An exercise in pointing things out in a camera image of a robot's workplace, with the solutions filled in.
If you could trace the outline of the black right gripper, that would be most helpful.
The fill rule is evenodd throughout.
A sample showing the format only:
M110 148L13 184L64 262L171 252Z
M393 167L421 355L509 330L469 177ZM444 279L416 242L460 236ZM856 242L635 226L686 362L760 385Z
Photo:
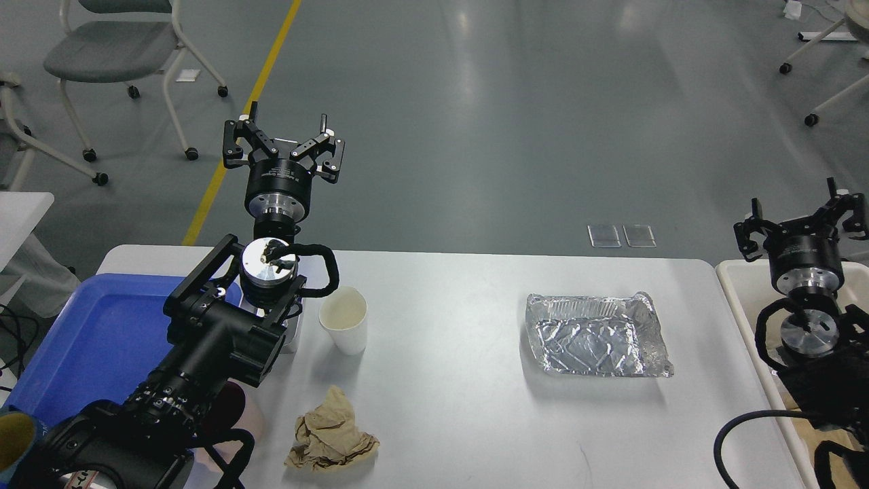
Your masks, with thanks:
M834 177L828 177L826 185L829 201L801 225L808 235L785 236L784 225L764 218L758 198L751 199L751 213L733 225L745 262L769 255L771 285L781 294L803 287L838 291L845 277L837 240L868 239L865 195L839 188Z

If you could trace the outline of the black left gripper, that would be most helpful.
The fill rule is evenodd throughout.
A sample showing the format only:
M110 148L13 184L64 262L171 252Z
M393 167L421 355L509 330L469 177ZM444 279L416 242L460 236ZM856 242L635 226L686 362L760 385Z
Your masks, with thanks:
M270 139L257 125L258 102L252 102L245 120L228 120L223 131L223 167L249 165L245 207L255 219L266 213L288 215L295 223L308 216L313 177L335 185L344 161L345 140L320 117L319 134L298 143ZM248 163L242 146L248 143Z

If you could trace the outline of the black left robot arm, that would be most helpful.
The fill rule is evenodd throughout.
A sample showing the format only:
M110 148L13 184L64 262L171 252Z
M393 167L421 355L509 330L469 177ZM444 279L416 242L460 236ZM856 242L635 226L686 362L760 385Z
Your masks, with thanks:
M182 488L198 448L221 470L217 487L242 487L254 437L202 425L227 381L260 386L294 338L304 298L338 289L334 251L295 237L314 178L338 180L344 146L326 115L300 143L267 136L257 103L245 120L225 122L221 157L227 169L249 169L244 205L254 238L242 244L228 234L209 251L162 307L165 358L124 402L93 401L35 441L13 462L10 488Z

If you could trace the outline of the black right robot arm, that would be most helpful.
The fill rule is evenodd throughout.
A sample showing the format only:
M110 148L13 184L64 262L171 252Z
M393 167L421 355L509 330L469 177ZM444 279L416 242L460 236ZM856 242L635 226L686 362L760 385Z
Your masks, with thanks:
M726 436L749 420L801 418L816 429L849 431L859 450L834 441L814 450L814 479L821 488L835 486L831 457L838 456L859 488L867 486L867 312L838 306L845 284L839 232L867 239L866 202L862 193L839 188L828 179L829 201L815 213L774 223L763 217L752 198L751 213L733 226L743 259L769 259L771 285L778 300L757 316L752 350L777 374L797 410L760 410L726 422L714 439L713 456L729 488L722 448Z

